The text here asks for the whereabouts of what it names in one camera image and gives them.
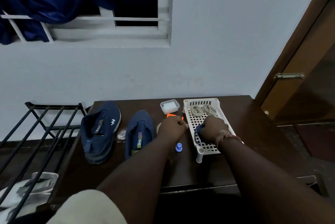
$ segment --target wooden door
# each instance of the wooden door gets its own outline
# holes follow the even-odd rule
[[[275,123],[335,118],[335,0],[329,0],[261,105]]]

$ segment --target doormat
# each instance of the doormat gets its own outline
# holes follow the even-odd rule
[[[315,125],[295,125],[295,128],[313,157],[335,162],[335,132]]]

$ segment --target dark brown table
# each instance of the dark brown table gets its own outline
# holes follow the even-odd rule
[[[314,172],[305,166],[298,151],[250,96],[215,98],[219,99],[221,109],[234,132],[247,146],[295,177],[314,175]],[[175,114],[179,116],[184,116],[182,112],[184,99],[191,98],[177,99],[181,107]],[[159,106],[165,100],[168,99],[116,101],[122,115],[118,130],[125,129],[133,114],[141,109],[151,115],[157,127],[166,117]],[[94,102],[90,112],[94,112],[102,103],[103,101]],[[198,164],[195,161],[197,153],[191,134],[185,133],[180,142],[183,145],[181,153],[177,153],[174,149],[170,151],[162,180],[162,193],[236,184],[222,154],[204,156],[203,162]],[[125,160],[124,156],[124,143],[116,142],[112,155],[107,161],[99,165],[89,164],[84,158],[80,135],[78,135],[61,169],[50,203],[59,204],[74,193],[96,188]]]

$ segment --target white wall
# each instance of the white wall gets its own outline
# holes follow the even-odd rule
[[[173,0],[171,48],[0,46],[0,139],[24,102],[255,97],[311,0]],[[23,124],[22,138],[35,119]],[[40,138],[41,128],[31,138]]]

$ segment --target beige pants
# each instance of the beige pants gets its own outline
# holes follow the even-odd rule
[[[102,192],[79,192],[61,206],[47,224],[127,224],[118,207]]]

